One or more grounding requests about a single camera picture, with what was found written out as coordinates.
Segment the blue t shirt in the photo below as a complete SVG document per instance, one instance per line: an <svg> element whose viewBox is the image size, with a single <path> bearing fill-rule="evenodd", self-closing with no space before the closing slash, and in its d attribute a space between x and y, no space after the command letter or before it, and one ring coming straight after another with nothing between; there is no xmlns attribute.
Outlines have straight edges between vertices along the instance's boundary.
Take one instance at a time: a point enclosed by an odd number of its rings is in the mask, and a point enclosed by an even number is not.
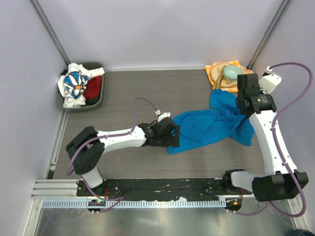
<svg viewBox="0 0 315 236"><path fill-rule="evenodd" d="M180 127L180 146L168 147L168 154L200 148L227 137L245 145L252 145L254 128L236 106L236 96L221 89L209 98L210 108L184 112L173 118Z"/></svg>

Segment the white flower print t shirt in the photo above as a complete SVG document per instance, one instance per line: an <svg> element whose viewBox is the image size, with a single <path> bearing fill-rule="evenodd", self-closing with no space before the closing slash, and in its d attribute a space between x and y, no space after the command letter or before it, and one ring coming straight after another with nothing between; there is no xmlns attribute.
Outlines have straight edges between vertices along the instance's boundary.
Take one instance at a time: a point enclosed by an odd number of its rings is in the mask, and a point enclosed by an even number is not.
<svg viewBox="0 0 315 236"><path fill-rule="evenodd" d="M61 75L57 83L63 97L62 107L75 109L86 105L86 98L83 94L87 89L88 82L97 76L103 76L104 73L101 66L96 69L87 69L82 64L69 64L66 74Z"/></svg>

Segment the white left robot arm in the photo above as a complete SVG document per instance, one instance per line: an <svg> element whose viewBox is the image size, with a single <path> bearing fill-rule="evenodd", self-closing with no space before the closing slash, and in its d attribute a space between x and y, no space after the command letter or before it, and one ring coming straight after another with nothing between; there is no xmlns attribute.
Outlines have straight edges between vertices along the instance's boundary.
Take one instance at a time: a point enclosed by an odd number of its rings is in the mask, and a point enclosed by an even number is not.
<svg viewBox="0 0 315 236"><path fill-rule="evenodd" d="M178 148L180 126L170 117L110 132L96 131L93 126L88 126L67 144L66 152L70 166L82 177L88 191L100 196L105 189L104 178L97 168L100 158L111 151L146 146Z"/></svg>

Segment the dark grey plastic basket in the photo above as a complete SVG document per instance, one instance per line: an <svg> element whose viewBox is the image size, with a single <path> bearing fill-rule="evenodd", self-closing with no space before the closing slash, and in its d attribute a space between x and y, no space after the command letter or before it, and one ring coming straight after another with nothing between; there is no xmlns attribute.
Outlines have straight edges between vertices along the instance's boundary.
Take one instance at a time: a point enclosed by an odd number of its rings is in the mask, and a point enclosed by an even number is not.
<svg viewBox="0 0 315 236"><path fill-rule="evenodd" d="M71 112L99 108L103 100L104 77L105 71L99 63L70 63L57 82L57 105Z"/></svg>

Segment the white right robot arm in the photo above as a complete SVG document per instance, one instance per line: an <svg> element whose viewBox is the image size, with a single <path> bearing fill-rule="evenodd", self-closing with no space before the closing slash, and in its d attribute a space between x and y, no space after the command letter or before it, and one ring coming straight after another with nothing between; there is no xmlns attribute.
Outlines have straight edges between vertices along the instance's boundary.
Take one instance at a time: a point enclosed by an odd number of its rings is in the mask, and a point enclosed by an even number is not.
<svg viewBox="0 0 315 236"><path fill-rule="evenodd" d="M223 175L222 188L234 194L239 188L252 192L259 202L295 198L299 188L309 182L306 172L298 171L290 157L278 122L277 107L268 89L258 83L257 74L238 75L237 108L246 115L256 133L264 160L264 174L252 174L242 169L228 170Z"/></svg>

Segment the cream floral plate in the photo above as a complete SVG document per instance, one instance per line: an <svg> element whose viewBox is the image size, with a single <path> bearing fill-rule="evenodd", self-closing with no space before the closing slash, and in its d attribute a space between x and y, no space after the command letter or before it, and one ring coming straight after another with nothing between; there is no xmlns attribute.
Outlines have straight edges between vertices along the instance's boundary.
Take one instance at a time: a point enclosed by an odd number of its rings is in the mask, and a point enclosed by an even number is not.
<svg viewBox="0 0 315 236"><path fill-rule="evenodd" d="M239 65L219 63L210 69L211 81L215 89L237 87L237 76L243 74Z"/></svg>

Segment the gold fork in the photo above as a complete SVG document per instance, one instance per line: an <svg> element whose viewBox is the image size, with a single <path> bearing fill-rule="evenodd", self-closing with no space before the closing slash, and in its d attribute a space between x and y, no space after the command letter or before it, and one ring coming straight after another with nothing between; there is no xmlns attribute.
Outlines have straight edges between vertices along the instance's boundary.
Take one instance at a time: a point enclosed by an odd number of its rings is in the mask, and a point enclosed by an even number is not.
<svg viewBox="0 0 315 236"><path fill-rule="evenodd" d="M225 65L220 70L220 74L218 76L218 79L215 82L215 89L220 89L221 88L221 81L222 81L222 79L224 77L224 75L223 75L224 68L225 68Z"/></svg>

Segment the light blue ceramic bowl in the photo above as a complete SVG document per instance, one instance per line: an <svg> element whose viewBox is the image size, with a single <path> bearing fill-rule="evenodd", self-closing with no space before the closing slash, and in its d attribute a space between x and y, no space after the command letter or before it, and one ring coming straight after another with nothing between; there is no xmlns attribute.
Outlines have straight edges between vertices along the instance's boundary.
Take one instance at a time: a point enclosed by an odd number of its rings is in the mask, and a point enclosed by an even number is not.
<svg viewBox="0 0 315 236"><path fill-rule="evenodd" d="M228 81L236 81L238 78L238 75L242 75L243 72L241 68L235 66L235 65L226 65L223 69L223 76Z"/></svg>

